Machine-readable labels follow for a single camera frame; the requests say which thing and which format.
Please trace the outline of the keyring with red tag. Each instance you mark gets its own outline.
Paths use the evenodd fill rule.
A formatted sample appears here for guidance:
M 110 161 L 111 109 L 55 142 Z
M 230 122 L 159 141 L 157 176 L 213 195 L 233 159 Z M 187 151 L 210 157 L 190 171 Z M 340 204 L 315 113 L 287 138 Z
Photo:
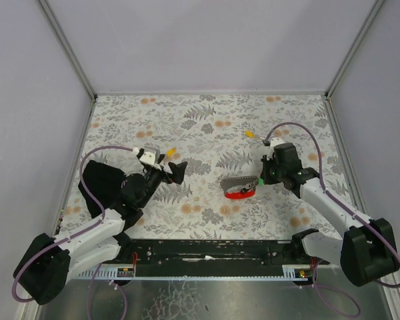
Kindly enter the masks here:
M 239 200 L 254 196 L 258 183 L 256 176 L 228 177 L 221 180 L 220 187 L 226 198 Z

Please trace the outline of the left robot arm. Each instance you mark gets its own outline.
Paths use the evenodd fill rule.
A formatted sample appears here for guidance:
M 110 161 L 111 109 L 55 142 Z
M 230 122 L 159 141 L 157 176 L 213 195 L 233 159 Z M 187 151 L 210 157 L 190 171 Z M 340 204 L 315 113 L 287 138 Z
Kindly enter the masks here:
M 72 233 L 36 236 L 13 272 L 13 286 L 26 290 L 27 302 L 45 305 L 79 273 L 120 256 L 131 242 L 125 231 L 142 217 L 160 184 L 183 183 L 187 162 L 169 168 L 145 165 L 142 173 L 126 176 L 120 169 L 88 162 L 79 186 L 92 219 Z

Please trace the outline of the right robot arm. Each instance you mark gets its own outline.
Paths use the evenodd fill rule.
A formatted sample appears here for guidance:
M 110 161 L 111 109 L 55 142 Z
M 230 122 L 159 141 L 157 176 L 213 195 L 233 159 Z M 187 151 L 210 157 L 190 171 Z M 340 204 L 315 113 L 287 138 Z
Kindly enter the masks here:
M 374 220 L 322 186 L 319 173 L 304 167 L 296 147 L 280 138 L 265 143 L 261 179 L 266 185 L 282 184 L 297 198 L 318 211 L 340 235 L 318 230 L 295 235 L 302 250 L 340 267 L 346 278 L 360 287 L 400 269 L 391 224 Z

